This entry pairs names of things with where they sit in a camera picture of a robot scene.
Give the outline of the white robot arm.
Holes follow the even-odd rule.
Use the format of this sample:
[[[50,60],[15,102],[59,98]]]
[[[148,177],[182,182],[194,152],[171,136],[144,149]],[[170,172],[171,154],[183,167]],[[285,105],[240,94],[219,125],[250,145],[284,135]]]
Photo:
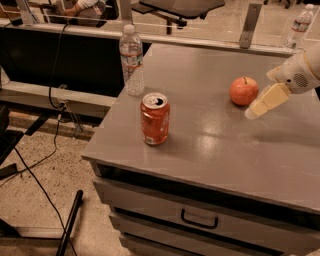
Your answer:
[[[267,86],[245,111],[247,119],[256,119],[289,99],[320,86],[320,43],[302,50],[280,66],[268,71],[272,85]]]

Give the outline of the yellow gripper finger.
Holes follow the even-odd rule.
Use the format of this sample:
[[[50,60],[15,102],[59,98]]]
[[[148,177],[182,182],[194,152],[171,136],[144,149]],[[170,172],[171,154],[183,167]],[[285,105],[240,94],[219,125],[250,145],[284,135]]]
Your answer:
[[[284,83],[266,87],[245,111],[249,120],[256,119],[289,99],[290,89]]]
[[[269,80],[273,82],[280,82],[280,68],[276,67],[266,73],[266,76],[268,77]]]

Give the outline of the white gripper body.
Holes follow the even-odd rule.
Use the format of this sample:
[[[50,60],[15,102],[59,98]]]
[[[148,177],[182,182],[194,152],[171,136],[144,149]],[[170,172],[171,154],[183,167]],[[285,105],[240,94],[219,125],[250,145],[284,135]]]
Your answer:
[[[320,58],[308,54],[296,54],[280,67],[280,83],[293,94],[302,94],[320,86]]]

